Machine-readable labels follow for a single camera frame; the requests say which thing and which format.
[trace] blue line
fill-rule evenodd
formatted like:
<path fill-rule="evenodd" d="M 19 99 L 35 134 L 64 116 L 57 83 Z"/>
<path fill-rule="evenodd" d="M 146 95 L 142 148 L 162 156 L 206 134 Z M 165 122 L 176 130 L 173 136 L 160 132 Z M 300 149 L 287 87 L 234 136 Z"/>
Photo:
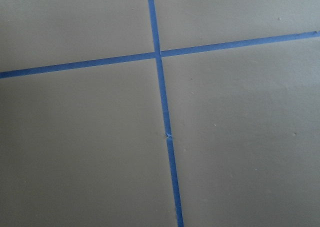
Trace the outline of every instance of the blue line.
<path fill-rule="evenodd" d="M 79 69 L 79 68 L 85 68 L 85 67 L 110 65 L 110 64 L 130 62 L 130 61 L 147 60 L 147 59 L 154 59 L 154 58 L 155 58 L 155 53 L 151 52 L 151 53 L 139 53 L 139 54 L 126 55 L 126 56 L 119 56 L 119 57 L 87 60 L 87 61 L 81 61 L 81 62 L 56 64 L 56 65 L 43 66 L 43 67 L 18 69 L 18 70 L 0 72 L 0 79 L 17 77 L 17 76 L 34 75 L 34 74 L 54 72 L 54 71 L 65 71 L 65 70 Z"/>
<path fill-rule="evenodd" d="M 315 37 L 320 37 L 320 32 L 313 31 L 313 32 L 305 32 L 305 33 L 295 33 L 295 34 L 287 34 L 287 35 L 280 35 L 280 36 L 273 36 L 273 37 L 247 39 L 247 40 L 234 41 L 234 42 L 216 43 L 216 44 L 209 44 L 209 45 L 202 45 L 202 46 L 195 46 L 195 47 L 170 49 L 170 50 L 162 51 L 161 56 L 162 57 L 178 56 L 178 55 L 185 55 L 185 54 L 192 54 L 192 53 L 199 53 L 199 52 L 217 51 L 217 50 L 224 50 L 224 49 L 230 49 L 230 48 L 301 40 L 301 39 L 308 39 L 308 38 L 315 38 Z"/>
<path fill-rule="evenodd" d="M 155 52 L 156 69 L 158 73 L 158 82 L 159 82 L 160 97 L 161 97 L 161 104 L 162 104 L 164 129 L 165 129 L 165 135 L 166 135 L 166 145 L 167 145 L 168 155 L 169 155 L 169 165 L 170 165 L 171 181 L 172 181 L 172 187 L 173 187 L 176 219 L 177 219 L 178 227 L 183 227 L 184 220 L 182 216 L 182 207 L 181 207 L 180 191 L 179 191 L 179 184 L 178 184 L 178 174 L 177 174 L 177 167 L 176 167 L 174 143 L 173 143 L 172 133 L 171 133 L 165 75 L 164 75 L 164 68 L 163 68 L 162 59 L 161 59 L 155 0 L 148 0 L 148 5 L 149 5 L 154 52 Z"/>

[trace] floor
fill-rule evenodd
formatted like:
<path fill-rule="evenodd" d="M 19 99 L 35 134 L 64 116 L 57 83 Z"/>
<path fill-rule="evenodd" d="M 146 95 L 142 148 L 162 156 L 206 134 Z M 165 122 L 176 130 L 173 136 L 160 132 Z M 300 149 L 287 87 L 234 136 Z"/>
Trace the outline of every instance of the floor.
<path fill-rule="evenodd" d="M 0 226 L 318 227 L 319 0 L 0 0 Z"/>

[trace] blue tape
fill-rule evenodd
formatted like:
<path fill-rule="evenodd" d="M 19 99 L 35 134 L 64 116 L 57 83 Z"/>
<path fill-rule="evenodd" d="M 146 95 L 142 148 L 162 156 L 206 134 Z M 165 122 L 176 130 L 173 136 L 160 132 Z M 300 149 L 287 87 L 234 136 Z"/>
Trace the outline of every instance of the blue tape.
<path fill-rule="evenodd" d="M 41 73 L 54 72 L 54 71 L 65 71 L 65 70 L 79 69 L 79 68 L 85 68 L 85 67 L 110 65 L 110 64 L 130 62 L 130 61 L 140 61 L 140 60 L 147 60 L 147 59 L 154 59 L 154 58 L 155 58 L 155 53 L 151 52 L 151 53 L 139 53 L 139 54 L 119 56 L 119 57 L 87 60 L 87 61 L 81 61 L 81 62 L 56 64 L 56 65 L 36 67 L 36 68 L 18 69 L 18 70 L 0 72 L 0 79 L 41 74 Z"/>
<path fill-rule="evenodd" d="M 315 38 L 315 37 L 320 37 L 320 32 L 313 31 L 313 32 L 265 37 L 265 38 L 255 38 L 255 39 L 248 39 L 248 40 L 241 40 L 241 41 L 234 41 L 234 42 L 209 44 L 209 45 L 202 45 L 202 46 L 195 46 L 195 47 L 170 49 L 170 50 L 162 51 L 161 56 L 162 57 L 178 56 L 178 55 L 186 55 L 186 54 L 199 53 L 199 52 L 217 51 L 217 50 L 238 48 L 238 47 L 244 47 L 244 46 L 262 45 L 262 44 L 269 44 L 269 43 L 275 43 L 275 42 L 293 41 L 293 40 L 301 40 L 301 39 L 308 39 L 308 38 Z"/>
<path fill-rule="evenodd" d="M 169 155 L 169 165 L 170 165 L 171 181 L 172 181 L 172 187 L 173 187 L 173 197 L 174 197 L 174 203 L 175 203 L 175 213 L 176 213 L 178 227 L 183 227 L 184 220 L 182 216 L 182 207 L 181 207 L 180 191 L 179 191 L 179 184 L 178 184 L 174 143 L 172 140 L 172 133 L 171 133 L 165 75 L 164 75 L 164 68 L 163 68 L 162 59 L 161 59 L 155 0 L 148 0 L 148 5 L 149 5 L 154 52 L 155 52 L 156 69 L 158 73 L 163 121 L 164 121 L 165 135 L 166 135 L 166 145 L 167 145 L 168 155 Z"/>

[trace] gray surface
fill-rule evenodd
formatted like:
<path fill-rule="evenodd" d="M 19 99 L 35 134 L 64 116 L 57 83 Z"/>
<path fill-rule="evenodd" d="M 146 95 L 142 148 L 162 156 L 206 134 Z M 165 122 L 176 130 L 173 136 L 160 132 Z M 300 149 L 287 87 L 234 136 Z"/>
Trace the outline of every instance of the gray surface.
<path fill-rule="evenodd" d="M 155 0 L 161 48 L 320 29 L 319 0 Z"/>
<path fill-rule="evenodd" d="M 320 226 L 320 39 L 163 59 L 185 227 Z"/>
<path fill-rule="evenodd" d="M 0 0 L 0 72 L 146 52 L 147 0 Z"/>
<path fill-rule="evenodd" d="M 1 227 L 174 227 L 154 60 L 0 80 Z"/>

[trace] vertical blue line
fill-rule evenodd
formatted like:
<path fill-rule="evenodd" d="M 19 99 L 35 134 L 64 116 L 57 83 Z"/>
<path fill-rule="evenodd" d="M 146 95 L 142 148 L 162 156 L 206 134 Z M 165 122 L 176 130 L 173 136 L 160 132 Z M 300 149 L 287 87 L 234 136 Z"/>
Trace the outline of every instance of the vertical blue line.
<path fill-rule="evenodd" d="M 154 52 L 155 52 L 156 69 L 158 73 L 158 82 L 159 82 L 160 97 L 161 97 L 161 104 L 162 104 L 164 129 L 165 129 L 165 135 L 166 135 L 166 145 L 167 145 L 168 155 L 169 155 L 169 164 L 170 164 L 171 181 L 172 181 L 172 187 L 173 187 L 176 219 L 177 219 L 178 227 L 183 227 L 184 220 L 182 216 L 174 143 L 173 143 L 172 133 L 171 133 L 165 75 L 164 75 L 164 68 L 163 68 L 162 59 L 161 59 L 155 0 L 148 0 L 148 4 L 149 4 Z"/>

